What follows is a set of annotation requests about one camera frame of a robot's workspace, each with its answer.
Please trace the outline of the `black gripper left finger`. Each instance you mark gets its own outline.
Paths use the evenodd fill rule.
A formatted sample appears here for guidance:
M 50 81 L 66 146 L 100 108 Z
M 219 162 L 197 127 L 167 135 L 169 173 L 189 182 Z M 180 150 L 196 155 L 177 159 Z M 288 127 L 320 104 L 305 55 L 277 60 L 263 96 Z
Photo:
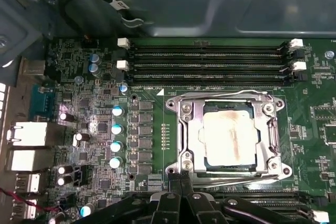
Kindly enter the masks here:
M 100 209 L 84 223 L 179 223 L 182 199 L 182 173 L 168 175 L 168 191 L 153 193 L 150 198 L 131 194 L 121 201 Z

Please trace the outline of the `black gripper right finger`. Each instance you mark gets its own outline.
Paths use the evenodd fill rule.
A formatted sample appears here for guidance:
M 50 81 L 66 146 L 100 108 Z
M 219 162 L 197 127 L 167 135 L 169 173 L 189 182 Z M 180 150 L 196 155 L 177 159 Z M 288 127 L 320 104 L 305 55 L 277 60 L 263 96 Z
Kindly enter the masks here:
M 182 192 L 197 223 L 315 223 L 312 217 L 290 218 L 239 197 L 219 202 L 196 193 L 188 171 L 182 172 Z

